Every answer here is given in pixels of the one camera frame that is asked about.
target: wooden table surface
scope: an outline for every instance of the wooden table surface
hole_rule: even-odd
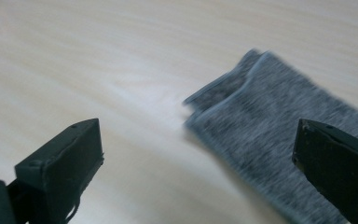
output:
[[[71,223],[284,223],[183,127],[183,100],[252,48],[358,107],[358,1],[0,0],[0,179],[99,118]]]

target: table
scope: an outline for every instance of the table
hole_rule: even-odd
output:
[[[358,108],[358,1],[0,0],[0,179],[99,118],[105,163],[71,223],[284,223],[183,126],[252,48]]]

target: gray fabric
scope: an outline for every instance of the gray fabric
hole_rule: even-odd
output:
[[[346,223],[292,164],[291,155],[299,119],[325,122],[358,137],[356,109],[272,53],[260,57],[254,50],[185,104],[195,109],[186,127],[291,222]]]

